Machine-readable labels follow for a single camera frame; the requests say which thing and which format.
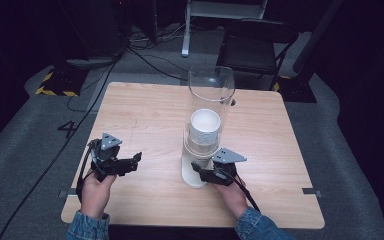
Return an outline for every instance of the transparent cylinder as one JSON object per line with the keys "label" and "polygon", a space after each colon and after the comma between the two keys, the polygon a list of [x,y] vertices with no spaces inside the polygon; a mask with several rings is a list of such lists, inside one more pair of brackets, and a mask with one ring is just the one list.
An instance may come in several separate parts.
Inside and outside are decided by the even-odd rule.
{"label": "transparent cylinder", "polygon": [[218,151],[227,114],[235,92],[233,70],[195,66],[189,71],[189,101],[183,134],[182,158],[208,165]]}

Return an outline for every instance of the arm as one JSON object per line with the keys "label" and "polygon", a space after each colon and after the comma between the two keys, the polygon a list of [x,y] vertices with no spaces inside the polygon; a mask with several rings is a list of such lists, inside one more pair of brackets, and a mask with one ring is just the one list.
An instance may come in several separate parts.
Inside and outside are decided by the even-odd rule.
{"label": "arm", "polygon": [[108,239],[110,217],[104,213],[111,185],[115,175],[107,176],[99,182],[94,174],[86,177],[82,190],[82,205],[76,212],[67,231],[66,238],[71,239]]}
{"label": "arm", "polygon": [[279,229],[270,218],[249,207],[245,194],[236,183],[229,186],[217,184],[213,186],[221,194],[226,207],[238,220],[235,230],[241,240],[294,239]]}

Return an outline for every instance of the black chair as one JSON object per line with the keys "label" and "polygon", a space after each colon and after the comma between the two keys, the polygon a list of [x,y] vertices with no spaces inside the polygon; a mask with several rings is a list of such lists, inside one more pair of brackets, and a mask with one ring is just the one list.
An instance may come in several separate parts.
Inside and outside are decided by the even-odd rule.
{"label": "black chair", "polygon": [[[287,50],[297,40],[299,31],[292,25],[264,19],[239,19],[225,30],[217,66],[234,71],[272,75],[269,90],[276,83]],[[275,44],[281,50],[276,55]]]}

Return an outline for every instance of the light wood tabletop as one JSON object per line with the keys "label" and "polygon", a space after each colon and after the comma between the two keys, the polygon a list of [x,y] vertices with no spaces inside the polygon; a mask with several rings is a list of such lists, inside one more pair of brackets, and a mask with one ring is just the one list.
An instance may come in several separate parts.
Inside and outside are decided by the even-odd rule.
{"label": "light wood tabletop", "polygon": [[[143,153],[137,171],[118,177],[112,186],[105,209],[111,224],[235,225],[210,184],[195,189],[182,180],[188,94],[186,86],[108,85],[88,142],[106,132],[123,141],[118,158]],[[322,228],[324,218],[317,197],[303,193],[312,184],[282,97],[276,92],[236,90],[233,98],[236,105],[230,108],[220,147],[247,158],[236,167],[262,213],[281,228]],[[62,220],[71,222],[78,209],[77,197],[67,197]]]}

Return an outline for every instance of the denim sleeve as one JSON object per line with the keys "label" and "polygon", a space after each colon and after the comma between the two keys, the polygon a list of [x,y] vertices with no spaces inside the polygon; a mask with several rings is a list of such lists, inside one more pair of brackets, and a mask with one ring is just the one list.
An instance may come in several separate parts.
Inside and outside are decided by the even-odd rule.
{"label": "denim sleeve", "polygon": [[110,216],[104,213],[102,219],[88,217],[80,211],[76,212],[73,222],[66,233],[67,240],[105,240],[108,239]]}
{"label": "denim sleeve", "polygon": [[248,207],[239,217],[235,230],[241,240],[295,239],[279,229],[270,218],[261,215],[251,207]]}

